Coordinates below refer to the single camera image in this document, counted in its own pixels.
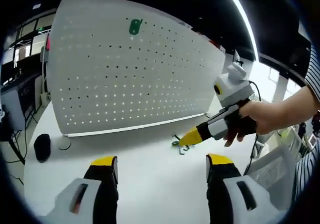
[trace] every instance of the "white pegboard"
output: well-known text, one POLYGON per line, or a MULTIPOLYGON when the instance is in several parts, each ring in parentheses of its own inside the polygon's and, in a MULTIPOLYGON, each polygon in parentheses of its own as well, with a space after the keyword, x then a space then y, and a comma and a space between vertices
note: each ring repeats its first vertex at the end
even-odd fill
POLYGON ((176 18, 124 0, 62 0, 48 81, 63 134, 206 113, 225 55, 176 18), (131 35, 133 19, 143 20, 131 35))

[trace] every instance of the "finger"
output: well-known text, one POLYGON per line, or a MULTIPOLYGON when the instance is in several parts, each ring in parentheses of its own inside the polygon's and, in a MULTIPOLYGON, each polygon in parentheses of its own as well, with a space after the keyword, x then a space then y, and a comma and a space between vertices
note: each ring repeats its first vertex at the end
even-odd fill
POLYGON ((236 137, 237 137, 237 141, 241 142, 244 140, 243 138, 245 137, 245 135, 239 133, 236 137))
POLYGON ((253 111, 254 101, 249 101, 239 109, 239 115, 243 118, 249 116, 253 111))
POLYGON ((227 134, 227 141, 225 143, 225 147, 229 147, 231 146, 232 142, 234 141, 235 137, 237 135, 237 131, 235 129, 231 129, 228 131, 228 134, 227 134))

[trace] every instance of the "table surface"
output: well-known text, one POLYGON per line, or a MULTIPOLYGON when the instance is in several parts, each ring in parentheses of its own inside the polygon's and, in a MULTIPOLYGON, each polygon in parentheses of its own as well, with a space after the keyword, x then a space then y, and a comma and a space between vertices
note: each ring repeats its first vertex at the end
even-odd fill
MULTIPOLYGON (((221 106, 214 99, 211 110, 221 106)), ((118 157, 119 200, 117 222, 122 223, 209 223, 206 199, 206 155, 231 158, 241 173, 249 161, 254 135, 242 143, 213 138, 179 155, 172 147, 174 134, 182 136, 207 120, 200 116, 143 129, 84 137, 62 136, 52 103, 44 111, 29 144, 24 168, 24 196, 35 215, 46 215, 55 197, 75 178, 82 178, 90 163, 103 156, 118 157), (51 137, 51 156, 36 160, 33 143, 43 133, 51 137), (68 145, 66 151, 59 147, 68 145)))

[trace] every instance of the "computer monitor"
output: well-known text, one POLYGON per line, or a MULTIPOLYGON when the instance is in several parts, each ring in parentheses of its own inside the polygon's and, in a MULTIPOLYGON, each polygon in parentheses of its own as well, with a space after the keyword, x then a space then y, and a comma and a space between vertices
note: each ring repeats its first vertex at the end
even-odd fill
POLYGON ((13 61, 1 65, 1 84, 15 78, 15 64, 13 61))
POLYGON ((240 61, 240 55, 238 54, 237 50, 234 50, 234 55, 233 55, 232 62, 238 63, 240 61))
POLYGON ((40 60, 40 54, 31 55, 22 60, 16 62, 18 70, 21 70, 21 73, 41 73, 42 64, 40 60))

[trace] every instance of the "window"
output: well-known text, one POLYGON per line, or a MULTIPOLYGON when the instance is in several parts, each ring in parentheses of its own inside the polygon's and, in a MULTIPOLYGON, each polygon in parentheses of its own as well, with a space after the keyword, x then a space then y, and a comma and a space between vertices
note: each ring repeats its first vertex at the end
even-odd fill
POLYGON ((39 29, 41 27, 51 26, 54 18, 55 18, 55 14, 40 18, 38 21, 38 24, 36 25, 36 29, 39 29))
POLYGON ((284 100, 295 94, 299 89, 301 89, 301 87, 297 83, 295 83, 292 79, 288 79, 284 100))
POLYGON ((278 79, 279 79, 279 71, 277 71, 273 68, 270 68, 269 79, 272 80, 273 82, 277 83, 278 79))
POLYGON ((32 43, 31 55, 35 55, 41 52, 41 48, 46 43, 46 34, 35 36, 32 43))
POLYGON ((31 33, 34 30, 35 25, 36 25, 36 21, 32 21, 31 23, 29 23, 26 26, 22 27, 20 29, 20 37, 19 38, 31 33))
MULTIPOLYGON (((273 96, 276 92, 276 85, 278 83, 279 72, 265 64, 254 62, 252 66, 252 71, 249 76, 249 80, 256 83, 259 88, 261 98, 264 101, 272 102, 273 96)), ((258 92, 255 87, 253 91, 256 96, 258 92)))
POLYGON ((13 57, 14 57, 14 49, 11 48, 3 54, 3 62, 2 63, 5 64, 5 63, 12 61, 14 59, 13 57))

